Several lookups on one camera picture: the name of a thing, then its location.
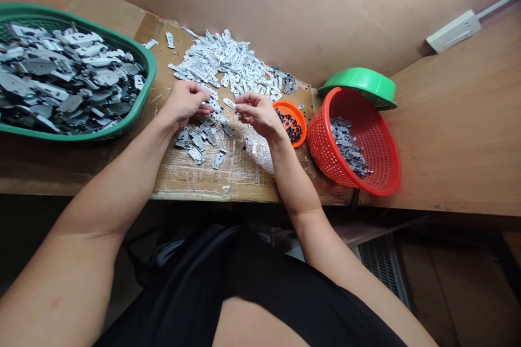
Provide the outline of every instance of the gray metal part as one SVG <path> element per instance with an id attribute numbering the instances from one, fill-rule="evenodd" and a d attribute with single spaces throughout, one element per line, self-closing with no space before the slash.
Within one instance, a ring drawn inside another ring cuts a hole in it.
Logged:
<path id="1" fill-rule="evenodd" d="M 0 73 L 0 85 L 4 90 L 21 97 L 30 97 L 34 95 L 34 91 L 29 87 L 28 83 L 10 73 Z"/>

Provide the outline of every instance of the red basket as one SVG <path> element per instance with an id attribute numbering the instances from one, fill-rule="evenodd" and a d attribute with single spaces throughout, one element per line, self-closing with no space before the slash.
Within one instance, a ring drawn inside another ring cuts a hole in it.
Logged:
<path id="1" fill-rule="evenodd" d="M 352 123 L 355 144 L 364 147 L 362 153 L 374 171 L 363 179 L 349 168 L 336 145 L 329 119 L 338 116 Z M 308 145 L 320 170 L 338 184 L 377 196 L 389 196 L 398 190 L 402 165 L 395 141 L 379 112 L 357 91 L 337 87 L 327 94 L 309 124 Z"/>

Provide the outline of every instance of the electrical outlet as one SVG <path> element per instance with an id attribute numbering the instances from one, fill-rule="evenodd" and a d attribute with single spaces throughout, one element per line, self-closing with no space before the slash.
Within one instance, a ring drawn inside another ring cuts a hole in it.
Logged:
<path id="1" fill-rule="evenodd" d="M 481 30 L 481 24 L 474 11 L 467 11 L 428 37 L 427 42 L 437 53 L 441 53 L 479 30 Z"/>

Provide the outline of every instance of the green bowl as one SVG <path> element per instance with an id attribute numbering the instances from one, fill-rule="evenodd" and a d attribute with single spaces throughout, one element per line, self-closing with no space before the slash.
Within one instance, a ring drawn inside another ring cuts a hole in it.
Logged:
<path id="1" fill-rule="evenodd" d="M 115 48 L 120 48 L 126 52 L 131 52 L 134 60 L 137 61 L 144 69 L 145 82 L 141 92 L 137 96 L 136 102 L 132 106 L 130 112 L 118 124 L 111 128 L 99 131 L 97 133 L 76 134 L 67 136 L 65 134 L 53 134 L 22 127 L 11 126 L 0 123 L 0 132 L 14 133 L 21 136 L 34 138 L 43 138 L 51 141 L 101 141 L 110 138 L 116 138 L 126 133 L 130 126 L 139 119 L 144 104 L 147 101 L 152 82 L 157 73 L 157 62 L 152 52 L 145 49 L 141 44 L 127 38 L 115 31 L 106 29 L 98 24 L 80 18 L 76 15 L 69 14 L 60 10 L 56 10 L 43 5 L 23 4 L 23 3 L 5 3 L 0 4 L 0 43 L 10 43 L 12 36 L 9 33 L 5 23 L 20 23 L 29 27 L 44 27 L 47 30 L 66 29 L 74 22 L 78 29 L 82 32 L 94 32 L 101 36 L 106 42 Z"/>
<path id="2" fill-rule="evenodd" d="M 323 98 L 335 87 L 356 89 L 379 110 L 394 110 L 396 84 L 384 75 L 366 68 L 350 68 L 331 77 L 317 91 Z"/>

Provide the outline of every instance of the forearm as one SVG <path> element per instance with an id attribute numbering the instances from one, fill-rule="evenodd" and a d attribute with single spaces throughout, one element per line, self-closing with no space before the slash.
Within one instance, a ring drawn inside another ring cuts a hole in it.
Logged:
<path id="1" fill-rule="evenodd" d="M 321 210 L 322 205 L 315 187 L 300 165 L 284 129 L 274 131 L 268 144 L 278 192 L 292 220 L 296 216 Z"/>
<path id="2" fill-rule="evenodd" d="M 150 198 L 159 165 L 176 130 L 156 117 L 76 195 L 51 234 L 122 238 Z"/>

